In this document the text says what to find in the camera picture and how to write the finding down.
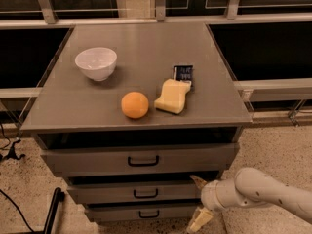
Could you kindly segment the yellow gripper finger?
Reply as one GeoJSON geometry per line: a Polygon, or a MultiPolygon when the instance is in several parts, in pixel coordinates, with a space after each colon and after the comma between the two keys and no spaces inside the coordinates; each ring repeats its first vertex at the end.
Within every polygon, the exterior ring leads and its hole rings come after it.
{"type": "Polygon", "coordinates": [[[190,177],[194,181],[197,188],[200,190],[202,190],[208,184],[204,179],[202,179],[196,175],[191,175],[190,177]]]}
{"type": "Polygon", "coordinates": [[[197,207],[186,231],[188,233],[196,233],[199,231],[204,225],[206,225],[209,221],[211,221],[214,217],[212,211],[206,209],[205,207],[197,207]]]}

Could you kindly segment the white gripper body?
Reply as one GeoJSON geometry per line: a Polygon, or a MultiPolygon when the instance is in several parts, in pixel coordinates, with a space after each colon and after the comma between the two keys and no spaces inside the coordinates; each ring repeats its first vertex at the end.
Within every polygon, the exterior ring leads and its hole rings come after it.
{"type": "Polygon", "coordinates": [[[213,213],[239,206],[239,194],[234,179],[214,180],[201,189],[203,206],[213,213]]]}

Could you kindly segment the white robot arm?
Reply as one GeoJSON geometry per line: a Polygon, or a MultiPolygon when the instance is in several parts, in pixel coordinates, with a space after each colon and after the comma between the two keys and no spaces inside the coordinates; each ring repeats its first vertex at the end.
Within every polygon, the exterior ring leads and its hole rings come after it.
{"type": "Polygon", "coordinates": [[[197,207],[187,233],[195,234],[216,213],[229,208],[264,207],[272,204],[312,223],[312,193],[286,185],[255,168],[242,168],[233,178],[207,182],[191,175],[201,192],[202,206],[197,207]]]}

